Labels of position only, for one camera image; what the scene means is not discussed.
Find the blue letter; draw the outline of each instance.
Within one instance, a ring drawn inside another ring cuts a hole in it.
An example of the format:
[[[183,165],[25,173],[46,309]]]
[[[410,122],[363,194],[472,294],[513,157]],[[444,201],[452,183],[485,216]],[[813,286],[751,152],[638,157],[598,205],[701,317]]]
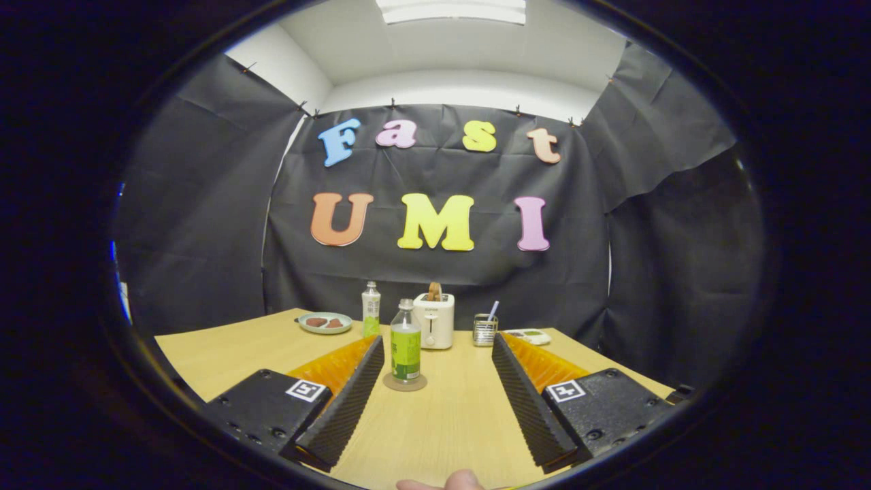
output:
[[[353,118],[318,134],[318,140],[324,142],[324,149],[327,150],[327,159],[324,160],[324,167],[332,167],[351,156],[351,150],[347,149],[345,145],[351,146],[357,141],[357,138],[354,136],[354,129],[358,127],[360,127],[360,120]]]

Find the utensil holder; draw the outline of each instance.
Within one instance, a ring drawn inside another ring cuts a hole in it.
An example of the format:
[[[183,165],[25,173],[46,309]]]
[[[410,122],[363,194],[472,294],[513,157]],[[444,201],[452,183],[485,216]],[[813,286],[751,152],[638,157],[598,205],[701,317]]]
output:
[[[475,326],[472,329],[472,343],[479,347],[492,347],[493,339],[496,338],[496,333],[499,331],[499,318],[493,316],[492,320],[487,320],[489,313],[478,313],[475,315]]]

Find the ceiling light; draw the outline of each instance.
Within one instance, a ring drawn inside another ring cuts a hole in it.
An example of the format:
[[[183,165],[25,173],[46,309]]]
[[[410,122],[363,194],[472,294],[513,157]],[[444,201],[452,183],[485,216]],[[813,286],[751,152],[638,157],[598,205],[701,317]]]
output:
[[[526,24],[525,0],[375,0],[387,24],[432,18],[476,18]]]

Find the foam letter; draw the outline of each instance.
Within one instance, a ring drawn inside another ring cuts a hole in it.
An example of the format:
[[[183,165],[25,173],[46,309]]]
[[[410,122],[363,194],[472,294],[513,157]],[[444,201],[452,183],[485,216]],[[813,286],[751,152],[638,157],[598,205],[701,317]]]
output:
[[[348,200],[351,207],[351,219],[345,231],[333,230],[333,212],[335,205],[341,202],[341,194],[315,194],[314,214],[312,214],[312,237],[322,245],[344,247],[360,238],[363,233],[363,222],[366,220],[366,207],[375,199],[370,194],[351,194]]]
[[[496,147],[496,127],[489,121],[469,121],[463,127],[463,145],[473,152],[491,152]]]
[[[360,127],[360,120],[353,118],[318,134],[318,140],[324,142],[324,149],[327,150],[327,159],[324,160],[324,167],[332,167],[351,156],[351,150],[346,148],[345,145],[351,146],[357,141],[354,129],[358,127]]]
[[[407,119],[388,121],[388,123],[384,125],[384,131],[378,133],[378,136],[375,137],[375,143],[378,143],[381,146],[408,148],[416,143],[416,130],[417,124]]]
[[[532,148],[536,151],[536,156],[544,163],[553,165],[559,161],[559,153],[553,153],[550,150],[550,144],[557,143],[557,137],[551,136],[543,127],[533,129],[526,133],[526,136],[532,138]]]
[[[469,209],[475,200],[468,195],[452,195],[440,213],[436,213],[426,194],[405,194],[402,197],[407,211],[405,234],[396,244],[400,248],[420,248],[423,245],[417,229],[423,230],[427,245],[435,248],[445,229],[447,236],[442,241],[445,250],[468,251],[475,247],[469,238]]]
[[[542,228],[544,199],[518,197],[514,203],[520,208],[520,222],[523,230],[520,242],[517,242],[517,248],[526,252],[545,251],[550,248],[550,242],[544,239]]]

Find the white wall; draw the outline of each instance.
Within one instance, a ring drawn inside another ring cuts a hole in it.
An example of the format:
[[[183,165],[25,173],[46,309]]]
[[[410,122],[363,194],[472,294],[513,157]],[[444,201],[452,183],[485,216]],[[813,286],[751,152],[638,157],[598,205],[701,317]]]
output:
[[[333,112],[353,107],[396,104],[479,105],[579,122],[599,97],[598,92],[547,78],[502,71],[426,70],[372,77],[335,87],[313,111]]]
[[[314,112],[333,84],[321,68],[300,48],[278,24],[240,41],[226,55],[244,66],[254,62],[251,71],[284,92],[297,104],[307,100],[306,110]]]

